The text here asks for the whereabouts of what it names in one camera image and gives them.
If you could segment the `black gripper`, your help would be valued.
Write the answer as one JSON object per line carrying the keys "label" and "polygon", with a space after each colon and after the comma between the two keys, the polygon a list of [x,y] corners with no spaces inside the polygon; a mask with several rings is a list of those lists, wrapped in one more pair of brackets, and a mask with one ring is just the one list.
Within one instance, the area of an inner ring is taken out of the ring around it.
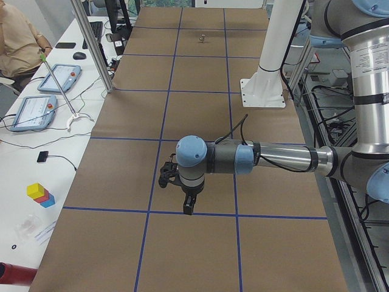
{"label": "black gripper", "polygon": [[200,184],[195,187],[188,187],[183,185],[181,189],[185,193],[185,200],[183,203],[183,213],[185,215],[193,215],[194,207],[196,204],[196,196],[203,191],[203,185]]}

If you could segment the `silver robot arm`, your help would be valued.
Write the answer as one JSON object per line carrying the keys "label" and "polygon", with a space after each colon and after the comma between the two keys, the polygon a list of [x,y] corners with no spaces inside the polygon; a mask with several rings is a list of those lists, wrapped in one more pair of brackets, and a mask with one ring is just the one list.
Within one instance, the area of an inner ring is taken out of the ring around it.
{"label": "silver robot arm", "polygon": [[335,37],[349,48],[357,143],[320,148],[183,137],[176,146],[174,183],[193,213],[208,173],[247,174],[255,166],[318,172],[388,202],[388,2],[316,1],[313,37]]}

